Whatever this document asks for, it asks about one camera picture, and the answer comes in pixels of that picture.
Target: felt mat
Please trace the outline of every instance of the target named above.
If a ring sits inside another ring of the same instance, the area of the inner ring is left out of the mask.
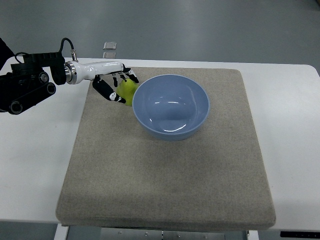
[[[241,73],[135,67],[141,82],[178,74],[210,98],[192,137],[146,133],[132,107],[89,87],[56,208],[63,225],[210,232],[263,230],[276,215]],[[106,80],[113,84],[111,77]]]

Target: green apple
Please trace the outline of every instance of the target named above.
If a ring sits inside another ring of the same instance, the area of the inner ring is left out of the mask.
[[[121,81],[115,92],[125,99],[125,105],[132,106],[132,100],[138,87],[139,85],[137,83],[127,78]]]

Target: metal connector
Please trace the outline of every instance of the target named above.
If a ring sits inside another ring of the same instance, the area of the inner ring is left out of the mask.
[[[79,62],[78,59],[77,59],[77,53],[76,53],[76,50],[74,49],[71,49],[71,56],[72,56],[72,60],[75,61],[75,62]]]

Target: light blue ceramic bowl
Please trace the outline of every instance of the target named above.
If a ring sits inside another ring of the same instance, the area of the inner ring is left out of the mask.
[[[149,134],[165,141],[179,141],[193,135],[205,122],[210,101],[195,81],[168,74],[142,83],[133,96],[132,108]]]

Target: gray floor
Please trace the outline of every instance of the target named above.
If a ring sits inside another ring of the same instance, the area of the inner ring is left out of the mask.
[[[15,53],[56,52],[68,37],[79,58],[102,58],[104,42],[117,42],[118,59],[307,64],[320,73],[315,0],[0,0],[0,5],[0,37]],[[70,56],[69,46],[63,55]],[[28,239],[24,224],[0,222],[0,239],[4,234]],[[52,236],[52,226],[31,229]],[[71,229],[69,239],[80,240],[82,230]]]

